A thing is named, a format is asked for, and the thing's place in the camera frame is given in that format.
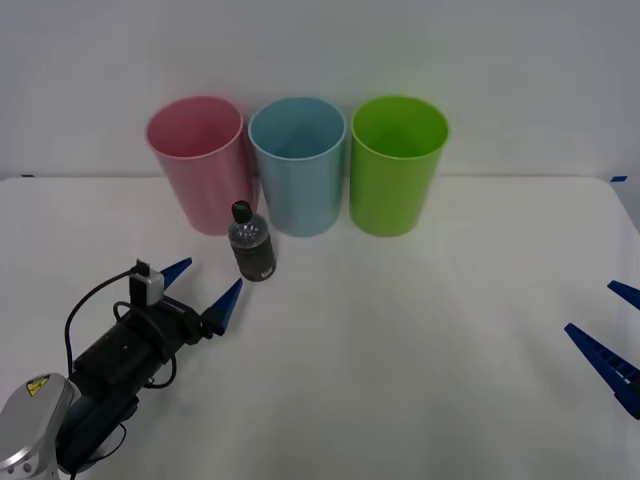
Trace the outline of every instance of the bottle cap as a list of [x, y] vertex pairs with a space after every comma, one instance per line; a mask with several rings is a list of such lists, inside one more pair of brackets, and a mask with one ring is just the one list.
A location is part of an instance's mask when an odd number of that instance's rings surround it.
[[249, 202], [240, 200], [231, 206], [231, 213], [236, 223], [247, 223], [253, 217]]

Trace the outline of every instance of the plastic cup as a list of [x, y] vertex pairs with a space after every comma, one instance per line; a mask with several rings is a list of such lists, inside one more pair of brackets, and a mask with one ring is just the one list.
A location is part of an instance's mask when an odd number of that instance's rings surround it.
[[243, 124], [224, 98], [192, 97], [164, 107], [147, 126], [149, 146], [189, 222], [202, 233], [225, 235], [238, 200], [255, 208]]
[[409, 232], [447, 140], [446, 118], [419, 98], [386, 96], [362, 105], [351, 131], [353, 221], [372, 235]]
[[335, 223], [342, 199], [345, 119], [320, 98], [284, 98], [249, 122], [264, 196], [278, 230], [310, 237]]

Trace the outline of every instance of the blue cup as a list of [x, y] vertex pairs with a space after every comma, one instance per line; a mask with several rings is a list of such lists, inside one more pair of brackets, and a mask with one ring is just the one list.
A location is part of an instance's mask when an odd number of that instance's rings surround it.
[[346, 131], [340, 110], [320, 98], [283, 98], [253, 115], [249, 138], [278, 230], [311, 237], [335, 223]]

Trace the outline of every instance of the green cup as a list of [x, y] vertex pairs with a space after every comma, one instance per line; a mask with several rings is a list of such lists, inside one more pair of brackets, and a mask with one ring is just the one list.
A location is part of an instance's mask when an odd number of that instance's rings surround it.
[[356, 111], [351, 133], [353, 221], [372, 235], [409, 232], [447, 140], [447, 119], [419, 98], [379, 97]]

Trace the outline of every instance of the pink cup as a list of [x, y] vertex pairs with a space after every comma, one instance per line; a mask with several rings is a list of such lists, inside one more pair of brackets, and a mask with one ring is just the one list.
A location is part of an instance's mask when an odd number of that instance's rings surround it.
[[147, 126], [149, 146], [189, 222], [202, 233], [225, 235], [238, 200], [255, 208], [243, 125], [229, 101], [192, 97], [164, 107]]

